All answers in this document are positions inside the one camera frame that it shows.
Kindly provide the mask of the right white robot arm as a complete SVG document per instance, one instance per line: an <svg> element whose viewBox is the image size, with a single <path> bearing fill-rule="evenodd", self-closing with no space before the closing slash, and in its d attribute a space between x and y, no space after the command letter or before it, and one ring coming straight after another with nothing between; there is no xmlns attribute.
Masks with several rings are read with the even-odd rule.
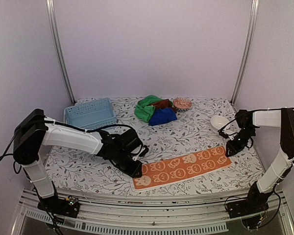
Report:
<svg viewBox="0 0 294 235"><path fill-rule="evenodd" d="M251 186L249 193L252 196L244 201L244 210L255 213L263 204L260 196L272 193L294 166L294 108L239 110L234 120L239 131L226 143L227 157L238 154L252 144L252 138L259 128L270 129L265 136L273 137L271 141L264 141L269 145L268 150L272 151L269 155L272 162L264 175Z"/></svg>

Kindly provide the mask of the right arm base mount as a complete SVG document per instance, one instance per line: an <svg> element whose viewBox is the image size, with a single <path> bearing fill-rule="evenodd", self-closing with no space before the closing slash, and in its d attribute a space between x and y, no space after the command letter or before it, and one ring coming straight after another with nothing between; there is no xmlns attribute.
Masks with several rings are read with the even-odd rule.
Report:
<svg viewBox="0 0 294 235"><path fill-rule="evenodd" d="M230 218L237 218L246 215L258 213L258 215L245 218L242 224L246 229L255 230L261 225L268 206L268 198L272 195L273 190L268 193L262 193L258 190L257 183L254 182L250 187L247 197L234 202L225 202L225 210L229 213Z"/></svg>

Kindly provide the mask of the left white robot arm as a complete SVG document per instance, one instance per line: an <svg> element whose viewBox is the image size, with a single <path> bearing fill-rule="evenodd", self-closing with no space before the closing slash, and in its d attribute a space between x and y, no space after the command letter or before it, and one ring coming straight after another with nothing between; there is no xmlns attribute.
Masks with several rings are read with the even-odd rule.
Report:
<svg viewBox="0 0 294 235"><path fill-rule="evenodd" d="M76 149L108 160L124 174L139 178L142 163L138 160L148 152L134 128L127 126L122 134L107 131L113 125L97 129L82 129L45 116L42 109L33 110L14 131L13 158L22 166L38 195L52 212L60 212L63 202L55 196L56 189L49 178L40 150L44 146Z"/></svg>

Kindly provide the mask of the orange bunny towel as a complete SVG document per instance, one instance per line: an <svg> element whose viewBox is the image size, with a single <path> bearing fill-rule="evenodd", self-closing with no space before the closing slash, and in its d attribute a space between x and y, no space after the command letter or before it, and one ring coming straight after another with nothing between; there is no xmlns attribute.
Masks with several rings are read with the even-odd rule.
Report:
<svg viewBox="0 0 294 235"><path fill-rule="evenodd" d="M225 148L217 146L172 159L144 164L142 177L132 179L131 186L134 190L158 188L227 168L231 164L230 158L225 155Z"/></svg>

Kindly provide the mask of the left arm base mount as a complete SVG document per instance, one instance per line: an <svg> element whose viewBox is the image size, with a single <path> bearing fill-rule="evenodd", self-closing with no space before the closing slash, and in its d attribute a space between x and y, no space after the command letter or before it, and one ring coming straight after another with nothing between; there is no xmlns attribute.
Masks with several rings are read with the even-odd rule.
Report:
<svg viewBox="0 0 294 235"><path fill-rule="evenodd" d="M42 198L39 194L38 209L46 211L51 215L62 215L65 217L77 218L80 208L79 199L67 196L65 199L59 198L57 192L48 198Z"/></svg>

